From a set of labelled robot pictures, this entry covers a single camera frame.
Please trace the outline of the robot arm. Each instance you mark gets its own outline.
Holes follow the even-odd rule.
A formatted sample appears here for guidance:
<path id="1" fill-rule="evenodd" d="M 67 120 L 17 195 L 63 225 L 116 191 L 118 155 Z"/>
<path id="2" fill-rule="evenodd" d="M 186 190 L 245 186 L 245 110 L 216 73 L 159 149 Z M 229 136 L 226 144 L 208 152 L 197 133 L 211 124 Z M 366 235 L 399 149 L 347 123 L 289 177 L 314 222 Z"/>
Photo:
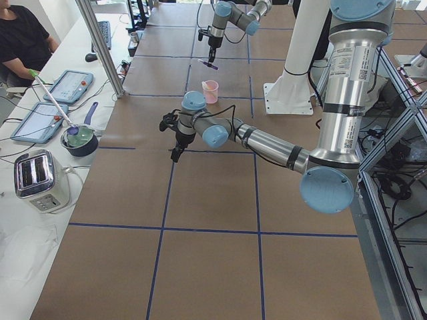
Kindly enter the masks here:
<path id="1" fill-rule="evenodd" d="M 223 38 L 226 36 L 228 23 L 235 25 L 244 32 L 244 35 L 254 35 L 260 27 L 260 19 L 266 15 L 273 5 L 291 5 L 293 1 L 246 1 L 252 5 L 252 9 L 245 13 L 237 7 L 233 1 L 218 1 L 213 9 L 213 21 L 206 29 L 198 30 L 198 41 L 203 37 L 208 38 L 209 55 L 207 61 L 202 63 L 212 69 L 216 58 L 216 50 L 221 47 Z"/>
<path id="2" fill-rule="evenodd" d="M 196 135 L 212 148 L 234 141 L 266 161 L 302 174 L 300 194 L 312 209 L 338 213 L 349 207 L 358 182 L 355 148 L 365 114 L 374 54 L 390 40 L 394 1 L 302 1 L 283 75 L 264 89 L 266 116 L 252 124 L 207 110 L 205 97 L 187 92 L 179 109 L 163 116 L 171 129 L 177 161 Z M 305 76 L 326 17 L 333 51 L 326 75 L 321 127 L 311 113 Z"/>

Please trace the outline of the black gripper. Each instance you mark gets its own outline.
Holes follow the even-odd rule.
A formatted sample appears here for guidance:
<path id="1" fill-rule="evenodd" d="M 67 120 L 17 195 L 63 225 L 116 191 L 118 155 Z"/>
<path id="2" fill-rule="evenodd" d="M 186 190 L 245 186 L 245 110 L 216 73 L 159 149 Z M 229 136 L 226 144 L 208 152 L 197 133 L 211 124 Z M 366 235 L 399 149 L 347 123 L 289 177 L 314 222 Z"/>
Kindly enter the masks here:
<path id="1" fill-rule="evenodd" d="M 223 37 L 215 37 L 213 35 L 209 36 L 208 44 L 210 46 L 209 48 L 209 63 L 213 63 L 216 58 L 216 49 L 220 48 L 222 46 Z"/>
<path id="2" fill-rule="evenodd" d="M 193 143 L 195 134 L 196 132 L 193 127 L 188 127 L 182 123 L 177 124 L 177 130 L 175 132 L 176 146 L 171 150 L 171 160 L 174 163 L 179 161 L 184 149 Z"/>

